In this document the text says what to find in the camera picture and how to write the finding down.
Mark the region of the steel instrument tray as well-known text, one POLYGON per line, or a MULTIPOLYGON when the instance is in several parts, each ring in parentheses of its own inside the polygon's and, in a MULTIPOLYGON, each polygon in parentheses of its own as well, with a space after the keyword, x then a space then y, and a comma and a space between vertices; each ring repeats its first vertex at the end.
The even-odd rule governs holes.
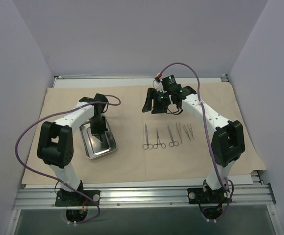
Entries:
POLYGON ((117 149, 117 144, 108 121, 106 121, 106 125, 107 131, 100 135, 99 139, 92 135, 89 121, 80 127, 85 152, 91 160, 110 154, 117 149))

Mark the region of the steel tweezers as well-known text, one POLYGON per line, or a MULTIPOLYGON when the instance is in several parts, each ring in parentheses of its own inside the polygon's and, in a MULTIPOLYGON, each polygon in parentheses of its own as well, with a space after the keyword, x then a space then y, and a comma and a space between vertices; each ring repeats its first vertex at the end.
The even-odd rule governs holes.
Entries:
POLYGON ((179 136, 180 142, 181 142, 181 143, 183 143, 183 141, 182 141, 181 126, 180 126, 180 123, 179 123, 179 122, 177 122, 177 123, 176 123, 176 129, 177 129, 177 133, 178 133, 178 136, 179 136))
POLYGON ((192 129, 191 124, 183 125, 183 130, 184 130, 185 134, 187 135, 189 141, 194 139, 194 133, 193 133, 193 129, 192 129))

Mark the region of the steel surgical scissors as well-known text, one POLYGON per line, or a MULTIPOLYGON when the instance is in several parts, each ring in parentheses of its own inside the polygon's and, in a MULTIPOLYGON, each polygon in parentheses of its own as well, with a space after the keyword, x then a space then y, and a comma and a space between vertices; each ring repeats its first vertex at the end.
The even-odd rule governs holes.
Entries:
POLYGON ((143 144, 143 149, 144 150, 151 150, 153 149, 153 145, 149 143, 149 135, 148 135, 148 128, 147 125, 145 124, 145 143, 143 144))

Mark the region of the beige surgical wrap cloth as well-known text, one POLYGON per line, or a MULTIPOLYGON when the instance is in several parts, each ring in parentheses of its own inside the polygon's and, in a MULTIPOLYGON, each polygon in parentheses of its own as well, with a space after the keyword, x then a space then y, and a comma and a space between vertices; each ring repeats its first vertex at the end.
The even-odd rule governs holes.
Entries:
POLYGON ((186 178, 206 178, 212 166, 212 160, 206 142, 202 123, 187 112, 175 116, 171 114, 143 113, 147 86, 124 86, 104 88, 47 90, 41 117, 54 121, 57 112, 75 107, 84 96, 107 94, 110 101, 120 98, 119 106, 110 106, 106 112, 107 121, 116 140, 117 149, 108 155, 91 160, 87 157, 81 133, 73 136, 73 168, 85 183, 119 183, 186 178), (182 132, 180 142, 176 123, 182 132), (145 124, 148 128, 149 143, 157 142, 156 128, 166 148, 144 150, 145 124), (189 141, 183 125, 191 124, 194 139, 189 141), (169 147, 171 141, 167 125, 170 126, 177 147, 169 147))

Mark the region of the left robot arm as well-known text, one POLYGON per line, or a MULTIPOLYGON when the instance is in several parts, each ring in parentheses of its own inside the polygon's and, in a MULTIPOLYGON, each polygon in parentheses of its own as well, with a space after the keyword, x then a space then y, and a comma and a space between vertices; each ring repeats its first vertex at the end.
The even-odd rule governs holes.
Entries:
POLYGON ((84 199, 83 184, 71 163, 73 134, 89 121, 91 134, 104 141, 108 128, 103 111, 107 103, 108 99, 103 94, 96 94, 94 98, 83 97, 64 117, 41 125, 37 156, 53 170, 61 182, 61 192, 67 192, 66 199, 72 205, 79 205, 84 199))

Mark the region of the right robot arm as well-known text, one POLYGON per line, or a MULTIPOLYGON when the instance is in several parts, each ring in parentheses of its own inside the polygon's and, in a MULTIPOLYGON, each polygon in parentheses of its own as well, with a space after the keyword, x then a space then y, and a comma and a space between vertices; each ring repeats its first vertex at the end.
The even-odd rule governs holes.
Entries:
POLYGON ((201 121, 207 140, 213 167, 205 180, 203 198, 214 202, 220 196, 220 188, 228 190, 228 175, 233 164, 245 151, 243 125, 238 120, 231 121, 204 102, 200 89, 181 86, 173 75, 156 77, 157 88, 148 88, 142 112, 165 114, 169 105, 191 114, 201 121))

